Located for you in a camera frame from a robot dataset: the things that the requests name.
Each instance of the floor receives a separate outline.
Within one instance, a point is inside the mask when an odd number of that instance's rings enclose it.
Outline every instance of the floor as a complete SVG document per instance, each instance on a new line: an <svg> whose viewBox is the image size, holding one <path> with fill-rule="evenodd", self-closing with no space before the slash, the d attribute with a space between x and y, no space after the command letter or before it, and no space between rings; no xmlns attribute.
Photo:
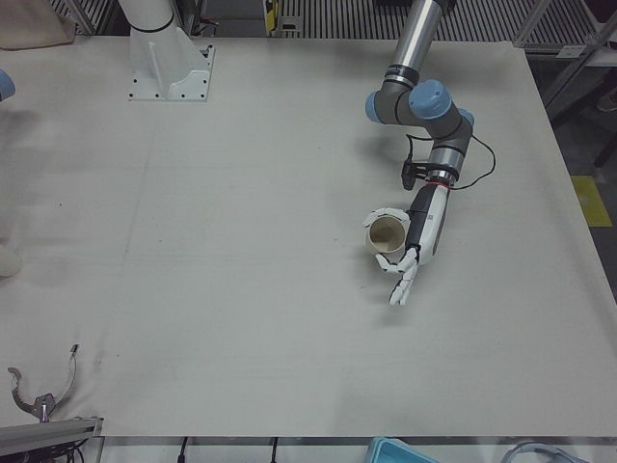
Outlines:
<svg viewBox="0 0 617 463"><path fill-rule="evenodd" d="M563 64L531 61L530 66L542 92ZM599 82L605 71L605 68L586 69L563 95L563 103L567 104L584 95ZM617 111L601 113L591 107L557 128L555 138L570 175L594 178L608 215L615 225L611 228L591 228L590 232L617 300L617 153L600 169L593 165L595 157L616 130Z"/></svg>

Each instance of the blue container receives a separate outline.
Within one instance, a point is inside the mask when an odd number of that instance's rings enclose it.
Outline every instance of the blue container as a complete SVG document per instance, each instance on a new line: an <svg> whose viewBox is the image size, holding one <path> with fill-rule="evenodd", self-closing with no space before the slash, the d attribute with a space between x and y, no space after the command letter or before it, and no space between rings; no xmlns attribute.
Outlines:
<svg viewBox="0 0 617 463"><path fill-rule="evenodd" d="M438 463L398 439L376 437L370 443L364 463Z"/></svg>

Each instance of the white cylinder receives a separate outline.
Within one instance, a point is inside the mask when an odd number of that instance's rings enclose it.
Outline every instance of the white cylinder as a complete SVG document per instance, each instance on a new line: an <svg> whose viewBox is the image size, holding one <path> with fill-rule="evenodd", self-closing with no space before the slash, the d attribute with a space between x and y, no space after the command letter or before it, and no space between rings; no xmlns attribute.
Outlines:
<svg viewBox="0 0 617 463"><path fill-rule="evenodd" d="M145 30L164 26L174 14L170 0L118 0L118 3L128 22Z"/></svg>
<svg viewBox="0 0 617 463"><path fill-rule="evenodd" d="M395 253L405 245L407 228L392 215L377 218L366 230L366 250L371 254Z"/></svg>
<svg viewBox="0 0 617 463"><path fill-rule="evenodd" d="M12 277L21 270L21 258L0 246L0 277Z"/></svg>

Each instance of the robotic arm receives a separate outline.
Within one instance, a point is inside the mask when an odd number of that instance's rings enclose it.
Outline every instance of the robotic arm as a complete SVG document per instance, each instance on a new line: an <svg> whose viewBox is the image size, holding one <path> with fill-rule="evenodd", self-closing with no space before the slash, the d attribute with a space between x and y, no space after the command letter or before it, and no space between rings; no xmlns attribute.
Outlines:
<svg viewBox="0 0 617 463"><path fill-rule="evenodd" d="M2 69L0 69L0 101L13 96L15 93L15 85L11 77ZM21 259L0 246L0 278L11 277L21 269Z"/></svg>
<svg viewBox="0 0 617 463"><path fill-rule="evenodd" d="M390 295L392 305L407 302L418 267L430 262L437 251L450 188L459 179L473 134L473 115L456 107L441 82L427 80L418 84L419 70L437 26L455 3L456 0L415 0L382 88L366 100L366 115L373 122L420 126L434 141L427 162L414 162L410 152L403 165L405 189L411 190L417 178L426 181L410 208L394 214L409 222L403 258L393 263L384 254L375 256L384 271L401 276ZM372 212L364 225L369 227L377 218L388 215L388 211L392 209Z"/></svg>

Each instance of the white tabletop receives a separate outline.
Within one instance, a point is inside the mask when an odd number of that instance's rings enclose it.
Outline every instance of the white tabletop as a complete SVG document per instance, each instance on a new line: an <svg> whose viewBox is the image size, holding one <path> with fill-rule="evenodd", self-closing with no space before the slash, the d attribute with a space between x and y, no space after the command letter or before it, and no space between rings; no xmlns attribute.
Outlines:
<svg viewBox="0 0 617 463"><path fill-rule="evenodd" d="M394 43L214 43L205 104L129 103L127 39L0 52L0 371L59 389L80 343L56 418L107 435L617 435L616 307L522 51L431 49L498 165L394 309L362 246L412 198L363 113Z"/></svg>

